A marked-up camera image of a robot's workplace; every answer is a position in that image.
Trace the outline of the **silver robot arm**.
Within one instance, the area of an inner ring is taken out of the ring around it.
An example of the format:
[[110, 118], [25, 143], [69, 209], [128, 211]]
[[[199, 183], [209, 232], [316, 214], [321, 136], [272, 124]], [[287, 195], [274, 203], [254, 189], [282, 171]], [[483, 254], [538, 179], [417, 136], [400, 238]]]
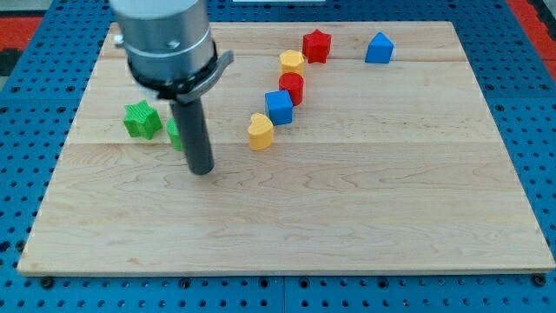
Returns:
[[218, 54], [205, 0], [110, 0], [133, 78], [183, 103], [213, 88], [234, 62]]

